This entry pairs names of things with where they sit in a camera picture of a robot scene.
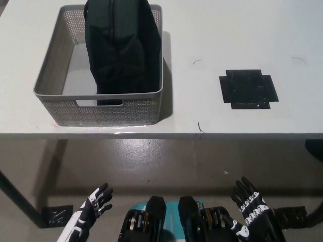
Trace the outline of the robot left white black hand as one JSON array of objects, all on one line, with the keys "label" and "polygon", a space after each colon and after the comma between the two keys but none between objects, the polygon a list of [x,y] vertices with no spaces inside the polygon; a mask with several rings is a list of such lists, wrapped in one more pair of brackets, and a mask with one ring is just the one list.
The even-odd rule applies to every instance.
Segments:
[{"label": "robot left white black hand", "polygon": [[87,241],[89,231],[96,220],[107,210],[112,208],[110,200],[113,197],[113,189],[108,183],[98,187],[73,213],[67,222],[57,242],[82,242]]}]

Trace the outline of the robot right black white hand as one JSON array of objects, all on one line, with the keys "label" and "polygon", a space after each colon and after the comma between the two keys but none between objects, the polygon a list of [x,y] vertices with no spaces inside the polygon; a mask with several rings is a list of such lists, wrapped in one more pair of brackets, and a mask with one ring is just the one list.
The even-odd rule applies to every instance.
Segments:
[{"label": "robot right black white hand", "polygon": [[273,210],[246,177],[236,181],[231,199],[242,213],[245,223],[229,215],[224,215],[223,219],[226,227],[240,241],[286,241]]}]

